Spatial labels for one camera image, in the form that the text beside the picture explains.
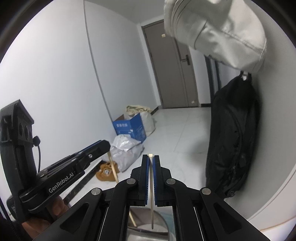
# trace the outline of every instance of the white bag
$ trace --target white bag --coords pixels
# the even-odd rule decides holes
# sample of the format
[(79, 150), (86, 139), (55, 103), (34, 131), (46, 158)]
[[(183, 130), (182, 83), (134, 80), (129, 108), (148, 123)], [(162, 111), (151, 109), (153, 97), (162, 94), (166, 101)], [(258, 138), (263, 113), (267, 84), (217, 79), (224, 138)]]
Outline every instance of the white bag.
[(236, 69), (254, 73), (267, 47), (264, 28), (243, 0), (165, 0), (166, 33)]
[(155, 130), (154, 121), (152, 115), (150, 114), (151, 111), (152, 109), (145, 106), (128, 105), (126, 107), (126, 113), (124, 113), (124, 117), (126, 120), (130, 120), (137, 113), (140, 113), (146, 136), (150, 136)]
[(152, 134), (152, 132), (155, 130), (155, 125), (153, 122), (152, 115), (150, 113), (148, 113), (147, 111), (141, 112), (140, 115), (142, 118), (142, 122), (143, 122), (143, 126), (144, 126), (144, 129), (146, 132), (146, 136), (150, 136)]
[(121, 172), (128, 169), (139, 158), (142, 151), (143, 144), (140, 141), (124, 134), (116, 136), (110, 148), (112, 159)]

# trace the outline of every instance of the door handle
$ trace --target door handle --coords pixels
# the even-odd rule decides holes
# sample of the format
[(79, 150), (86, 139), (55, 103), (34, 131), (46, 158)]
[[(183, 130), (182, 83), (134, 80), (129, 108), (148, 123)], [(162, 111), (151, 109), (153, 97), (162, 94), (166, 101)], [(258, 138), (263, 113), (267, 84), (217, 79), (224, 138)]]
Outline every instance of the door handle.
[(188, 54), (186, 55), (186, 58), (185, 59), (181, 59), (182, 62), (185, 62), (187, 61), (187, 64), (190, 65), (190, 60), (189, 60), (189, 56)]

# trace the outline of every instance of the human hand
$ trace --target human hand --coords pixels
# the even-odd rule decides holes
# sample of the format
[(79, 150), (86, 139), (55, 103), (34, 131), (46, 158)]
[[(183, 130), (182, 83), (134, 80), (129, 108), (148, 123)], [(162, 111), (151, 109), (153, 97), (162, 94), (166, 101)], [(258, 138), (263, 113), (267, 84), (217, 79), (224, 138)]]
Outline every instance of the human hand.
[[(69, 207), (65, 205), (63, 199), (58, 196), (51, 204), (51, 210), (54, 215), (59, 218), (62, 216)], [(32, 239), (36, 238), (40, 233), (42, 233), (50, 223), (47, 220), (41, 218), (30, 218), (28, 221), (22, 223), (23, 228), (30, 235)]]

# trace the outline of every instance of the cardboard box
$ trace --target cardboard box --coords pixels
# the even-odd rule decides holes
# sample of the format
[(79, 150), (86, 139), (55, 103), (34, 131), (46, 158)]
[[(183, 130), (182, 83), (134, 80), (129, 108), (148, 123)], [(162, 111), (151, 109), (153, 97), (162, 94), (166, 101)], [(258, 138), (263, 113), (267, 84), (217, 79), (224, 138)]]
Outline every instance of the cardboard box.
[(122, 115), (113, 122), (113, 126), (117, 135), (130, 134), (131, 138), (140, 142), (143, 142), (146, 139), (146, 133), (140, 114), (135, 115), (130, 120), (125, 120)]

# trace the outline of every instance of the wooden stick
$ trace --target wooden stick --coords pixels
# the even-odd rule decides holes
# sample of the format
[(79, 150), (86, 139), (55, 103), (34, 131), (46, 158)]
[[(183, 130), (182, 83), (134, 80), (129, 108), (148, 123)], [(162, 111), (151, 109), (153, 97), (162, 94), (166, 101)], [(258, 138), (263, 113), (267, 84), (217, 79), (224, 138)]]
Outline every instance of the wooden stick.
[(153, 200), (154, 200), (154, 189), (153, 189), (153, 166), (152, 166), (153, 154), (149, 154), (149, 183), (150, 183), (150, 209), (151, 209), (151, 228), (154, 228), (154, 213), (153, 213)]
[[(119, 180), (118, 180), (118, 177), (117, 177), (117, 173), (116, 173), (115, 168), (114, 168), (114, 164), (113, 164), (113, 160), (112, 160), (111, 152), (108, 151), (107, 154), (108, 154), (108, 158), (109, 158), (109, 161), (110, 161), (110, 164), (111, 164), (111, 168), (112, 168), (112, 172), (113, 172), (113, 175), (114, 175), (115, 181), (116, 181), (116, 183), (119, 183)], [(131, 212), (129, 213), (129, 217), (130, 217), (130, 219), (131, 219), (133, 225), (134, 225), (135, 227), (137, 227), (137, 224), (136, 224), (136, 222), (135, 222), (135, 220), (134, 220), (134, 218), (133, 218)]]

